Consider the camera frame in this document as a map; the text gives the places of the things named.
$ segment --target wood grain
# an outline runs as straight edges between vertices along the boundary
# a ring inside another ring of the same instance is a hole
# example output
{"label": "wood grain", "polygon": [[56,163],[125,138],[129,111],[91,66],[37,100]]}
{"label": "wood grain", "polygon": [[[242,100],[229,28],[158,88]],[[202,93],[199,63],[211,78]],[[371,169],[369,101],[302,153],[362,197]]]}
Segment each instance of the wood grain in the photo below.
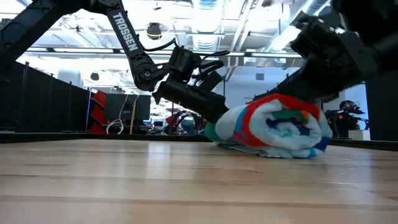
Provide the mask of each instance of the wood grain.
{"label": "wood grain", "polygon": [[396,223],[398,154],[265,159],[209,143],[0,145],[0,223]]}

